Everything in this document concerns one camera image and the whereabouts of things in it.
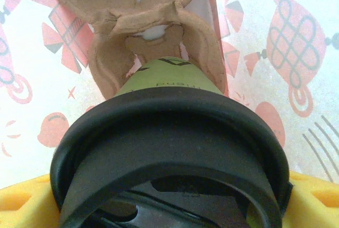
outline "wrapping paper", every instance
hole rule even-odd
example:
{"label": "wrapping paper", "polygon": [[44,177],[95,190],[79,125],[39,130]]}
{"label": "wrapping paper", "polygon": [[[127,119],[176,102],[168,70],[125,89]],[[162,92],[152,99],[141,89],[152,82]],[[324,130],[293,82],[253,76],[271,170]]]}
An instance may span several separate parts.
{"label": "wrapping paper", "polygon": [[[0,0],[0,188],[49,172],[69,126],[104,101],[91,27],[57,0]],[[220,40],[229,97],[272,128],[292,170],[339,182],[337,0],[193,0]]]}

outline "green label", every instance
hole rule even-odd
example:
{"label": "green label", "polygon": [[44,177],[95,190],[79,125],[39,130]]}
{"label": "green label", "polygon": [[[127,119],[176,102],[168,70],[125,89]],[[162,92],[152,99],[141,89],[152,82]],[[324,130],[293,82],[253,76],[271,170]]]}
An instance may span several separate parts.
{"label": "green label", "polygon": [[176,57],[164,57],[139,68],[116,96],[154,87],[196,88],[223,95],[195,65]]}

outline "patterned paper background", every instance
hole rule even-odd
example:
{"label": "patterned paper background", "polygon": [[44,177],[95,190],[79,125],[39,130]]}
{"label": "patterned paper background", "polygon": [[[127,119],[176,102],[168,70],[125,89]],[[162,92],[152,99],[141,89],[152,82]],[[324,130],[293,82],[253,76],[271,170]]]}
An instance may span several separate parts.
{"label": "patterned paper background", "polygon": [[[338,0],[209,1],[188,9],[214,25],[229,96],[273,129],[292,170],[339,183]],[[86,23],[57,0],[0,4],[2,188],[48,173],[63,134],[104,98]]]}

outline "yellow foam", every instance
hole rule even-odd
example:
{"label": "yellow foam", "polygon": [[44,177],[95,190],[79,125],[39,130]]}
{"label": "yellow foam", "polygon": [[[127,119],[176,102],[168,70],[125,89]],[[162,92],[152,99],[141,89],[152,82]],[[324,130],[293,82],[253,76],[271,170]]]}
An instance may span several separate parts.
{"label": "yellow foam", "polygon": [[[339,185],[293,171],[290,181],[283,228],[339,227]],[[0,228],[57,228],[58,220],[49,175],[0,190]]]}

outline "cardboard egg carton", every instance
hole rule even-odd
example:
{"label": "cardboard egg carton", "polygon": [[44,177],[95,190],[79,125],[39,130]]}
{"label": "cardboard egg carton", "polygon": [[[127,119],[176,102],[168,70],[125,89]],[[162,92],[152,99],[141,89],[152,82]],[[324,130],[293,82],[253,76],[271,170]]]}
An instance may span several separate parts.
{"label": "cardboard egg carton", "polygon": [[[224,93],[226,73],[214,30],[185,10],[191,0],[59,0],[94,28],[89,66],[106,99],[128,80],[136,55],[142,65],[161,57],[181,57],[181,43],[189,61]],[[165,34],[144,40],[135,34],[168,25]]]}

